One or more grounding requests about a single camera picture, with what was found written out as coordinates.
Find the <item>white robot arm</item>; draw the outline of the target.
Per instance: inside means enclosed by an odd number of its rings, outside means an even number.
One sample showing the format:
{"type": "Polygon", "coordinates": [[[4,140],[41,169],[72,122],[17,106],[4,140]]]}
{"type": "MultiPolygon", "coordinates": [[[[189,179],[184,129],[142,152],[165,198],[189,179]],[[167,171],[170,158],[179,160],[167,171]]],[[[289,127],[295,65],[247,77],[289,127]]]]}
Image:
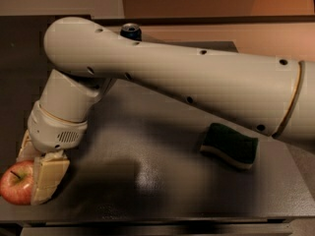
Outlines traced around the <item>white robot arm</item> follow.
{"type": "Polygon", "coordinates": [[[282,57],[132,39],[93,21],[52,23],[43,47],[54,68],[34,104],[18,158],[34,162],[31,203],[51,199],[69,167],[65,150],[116,80],[156,90],[262,135],[315,147],[315,67],[282,57]]]}

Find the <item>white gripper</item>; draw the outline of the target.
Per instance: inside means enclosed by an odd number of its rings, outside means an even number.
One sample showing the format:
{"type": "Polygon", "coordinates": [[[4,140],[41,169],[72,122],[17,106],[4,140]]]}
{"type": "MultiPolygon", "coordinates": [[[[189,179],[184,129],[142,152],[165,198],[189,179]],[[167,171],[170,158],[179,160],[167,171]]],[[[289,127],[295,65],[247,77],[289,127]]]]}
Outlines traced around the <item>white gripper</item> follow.
{"type": "Polygon", "coordinates": [[[65,121],[47,113],[38,101],[33,105],[28,130],[16,159],[17,162],[34,160],[32,206],[44,204],[52,198],[70,165],[63,149],[77,147],[87,128],[87,121],[65,121]]]}

